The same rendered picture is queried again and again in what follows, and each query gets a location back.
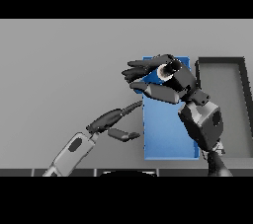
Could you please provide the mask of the blue bin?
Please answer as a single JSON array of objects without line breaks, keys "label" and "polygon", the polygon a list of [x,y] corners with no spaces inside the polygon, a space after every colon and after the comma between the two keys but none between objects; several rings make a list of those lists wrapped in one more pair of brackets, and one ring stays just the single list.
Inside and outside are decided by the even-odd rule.
[{"label": "blue bin", "polygon": [[189,136],[178,117],[178,109],[183,104],[179,102],[171,105],[142,96],[145,160],[198,160],[200,158],[198,144]]}]

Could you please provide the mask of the dark grey bin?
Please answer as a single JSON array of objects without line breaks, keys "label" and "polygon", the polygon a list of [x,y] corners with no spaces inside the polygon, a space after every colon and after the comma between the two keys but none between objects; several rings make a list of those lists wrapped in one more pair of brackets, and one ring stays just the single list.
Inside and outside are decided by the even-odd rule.
[{"label": "dark grey bin", "polygon": [[244,57],[199,57],[196,76],[221,108],[226,158],[253,158],[253,100]]}]

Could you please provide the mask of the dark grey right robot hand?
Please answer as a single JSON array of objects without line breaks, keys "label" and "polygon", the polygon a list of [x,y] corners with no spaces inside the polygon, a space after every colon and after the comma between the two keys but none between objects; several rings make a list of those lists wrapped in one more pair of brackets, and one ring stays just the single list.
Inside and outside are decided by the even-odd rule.
[{"label": "dark grey right robot hand", "polygon": [[129,61],[129,69],[122,74],[129,83],[129,87],[141,91],[146,97],[169,103],[178,104],[182,102],[194,102],[197,106],[203,106],[210,100],[210,95],[205,93],[200,87],[196,77],[187,66],[181,61],[182,68],[173,74],[173,77],[162,84],[149,82],[137,82],[137,79],[150,75],[156,71],[161,64],[168,64],[175,58],[172,54],[158,54],[149,60]]}]

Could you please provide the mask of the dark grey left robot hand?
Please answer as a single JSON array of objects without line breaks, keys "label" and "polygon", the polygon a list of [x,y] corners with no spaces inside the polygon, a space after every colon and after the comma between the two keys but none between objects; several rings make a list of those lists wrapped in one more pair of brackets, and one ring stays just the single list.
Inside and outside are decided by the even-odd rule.
[{"label": "dark grey left robot hand", "polygon": [[106,112],[86,126],[90,134],[108,132],[112,138],[118,139],[121,142],[127,142],[140,136],[137,132],[125,132],[114,128],[114,125],[127,114],[131,113],[138,107],[142,106],[142,101],[133,103],[124,109],[114,109]]}]

